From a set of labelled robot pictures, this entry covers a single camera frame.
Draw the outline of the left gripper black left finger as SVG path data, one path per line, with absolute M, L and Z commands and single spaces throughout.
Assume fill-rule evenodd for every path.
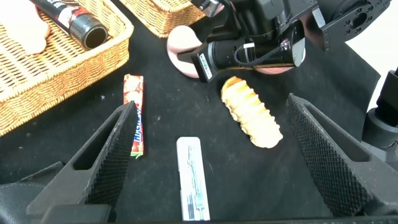
M 56 205 L 114 207 L 126 178 L 137 119 L 133 101 L 116 108 L 27 206 L 27 214 L 43 215 Z

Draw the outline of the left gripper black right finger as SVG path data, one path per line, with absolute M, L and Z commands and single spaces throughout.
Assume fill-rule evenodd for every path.
M 285 115 L 334 216 L 397 214 L 396 170 L 303 98 L 290 94 Z

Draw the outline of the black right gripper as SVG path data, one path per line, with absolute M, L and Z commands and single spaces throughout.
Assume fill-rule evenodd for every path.
M 217 40 L 180 52 L 177 58 L 195 66 L 201 82 L 211 82 L 225 70 L 257 70 L 275 75 L 299 67 L 305 59 L 303 24 L 295 21 L 275 40 Z

